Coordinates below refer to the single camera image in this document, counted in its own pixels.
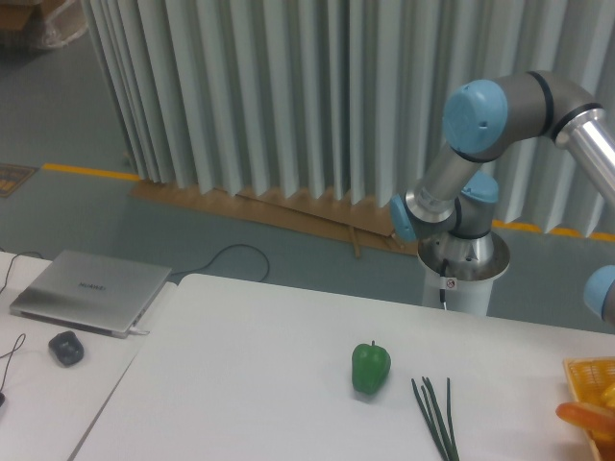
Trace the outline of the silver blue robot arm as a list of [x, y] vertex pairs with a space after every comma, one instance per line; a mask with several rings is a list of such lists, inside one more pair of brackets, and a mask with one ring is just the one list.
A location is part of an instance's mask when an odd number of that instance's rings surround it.
[[546, 136], [614, 202], [614, 134], [604, 119], [592, 94], [548, 71], [472, 81], [450, 96], [433, 164], [389, 203], [396, 234], [417, 245], [424, 306], [486, 315], [510, 251], [492, 231], [498, 183], [480, 169], [510, 145]]

